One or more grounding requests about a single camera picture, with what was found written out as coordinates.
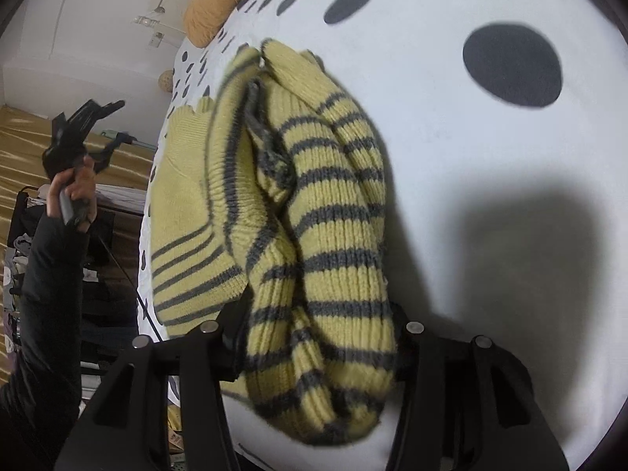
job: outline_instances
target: yellow knit sweater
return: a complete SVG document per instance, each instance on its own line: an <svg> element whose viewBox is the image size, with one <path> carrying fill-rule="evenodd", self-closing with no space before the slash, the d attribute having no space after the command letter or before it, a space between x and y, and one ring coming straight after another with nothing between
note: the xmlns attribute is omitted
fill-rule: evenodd
<svg viewBox="0 0 628 471"><path fill-rule="evenodd" d="M183 335L250 285L244 372L223 391L309 444L363 437L396 351L384 202L373 130L315 57L241 50L215 102L170 118L152 185L159 320Z"/></svg>

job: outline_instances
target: black sleeve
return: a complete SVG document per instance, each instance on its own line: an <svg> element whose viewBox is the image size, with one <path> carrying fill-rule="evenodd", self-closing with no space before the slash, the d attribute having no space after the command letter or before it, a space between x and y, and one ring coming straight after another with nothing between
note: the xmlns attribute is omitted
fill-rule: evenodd
<svg viewBox="0 0 628 471"><path fill-rule="evenodd" d="M47 465L79 415L82 264L88 237L44 215L20 299L22 351L0 390L2 407Z"/></svg>

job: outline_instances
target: human arm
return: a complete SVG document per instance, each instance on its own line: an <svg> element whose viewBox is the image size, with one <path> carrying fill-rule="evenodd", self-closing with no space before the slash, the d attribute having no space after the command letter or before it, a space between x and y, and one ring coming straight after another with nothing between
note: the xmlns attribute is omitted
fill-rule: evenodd
<svg viewBox="0 0 628 471"><path fill-rule="evenodd" d="M48 192L47 214L33 239L20 299L22 349L15 373L0 390L0 407L33 453L51 467L79 415L80 319L83 263L89 222L67 228L58 195L73 172L60 173ZM90 199L95 218L93 161L67 188L70 198Z"/></svg>

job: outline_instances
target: black jacket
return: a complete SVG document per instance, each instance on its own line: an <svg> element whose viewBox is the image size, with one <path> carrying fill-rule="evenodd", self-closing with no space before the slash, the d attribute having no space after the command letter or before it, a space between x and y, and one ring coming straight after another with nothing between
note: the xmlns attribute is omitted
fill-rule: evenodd
<svg viewBox="0 0 628 471"><path fill-rule="evenodd" d="M0 468L52 469L79 415L82 279L88 237L43 216L20 300L22 351L0 389Z"/></svg>

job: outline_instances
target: bed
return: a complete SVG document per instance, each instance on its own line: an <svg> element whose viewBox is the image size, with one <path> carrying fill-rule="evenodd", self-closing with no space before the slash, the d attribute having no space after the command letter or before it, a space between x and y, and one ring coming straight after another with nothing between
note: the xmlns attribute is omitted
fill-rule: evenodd
<svg viewBox="0 0 628 471"><path fill-rule="evenodd" d="M616 18L603 0L243 0L206 48L181 46L153 172L172 112L214 96L241 45L318 55L379 132L390 299L440 335L486 334L517 355L577 469L628 394ZM146 204L139 293L154 316L150 189ZM225 397L235 449L274 470L384 469L400 403L396 389L358 444L313 448Z"/></svg>

